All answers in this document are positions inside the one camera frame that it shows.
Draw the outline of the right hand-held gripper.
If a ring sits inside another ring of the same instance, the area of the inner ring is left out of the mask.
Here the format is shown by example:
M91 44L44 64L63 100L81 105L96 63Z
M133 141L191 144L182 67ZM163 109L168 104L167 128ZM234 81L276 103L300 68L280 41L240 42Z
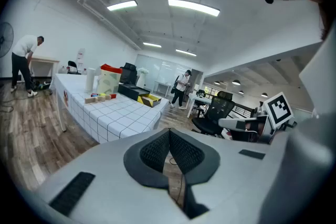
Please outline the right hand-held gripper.
M291 118L292 109L281 92L260 105L250 118L219 119L218 125L228 130L233 140L251 143L270 143L276 132Z

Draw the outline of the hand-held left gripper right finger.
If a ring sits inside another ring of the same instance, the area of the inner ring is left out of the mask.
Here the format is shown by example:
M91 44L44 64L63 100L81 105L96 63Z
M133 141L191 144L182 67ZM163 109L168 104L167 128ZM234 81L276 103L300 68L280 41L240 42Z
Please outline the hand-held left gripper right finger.
M185 179L183 212L193 219L209 209L196 201L192 186L208 182L220 165L212 147L176 129L170 129L170 152Z

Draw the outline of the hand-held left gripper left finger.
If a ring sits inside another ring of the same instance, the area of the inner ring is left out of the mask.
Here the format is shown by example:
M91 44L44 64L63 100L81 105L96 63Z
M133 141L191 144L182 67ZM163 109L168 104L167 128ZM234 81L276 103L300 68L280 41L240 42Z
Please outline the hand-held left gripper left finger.
M168 189L169 179L163 174L170 151L170 130L163 129L133 144L124 154L124 167L140 185Z

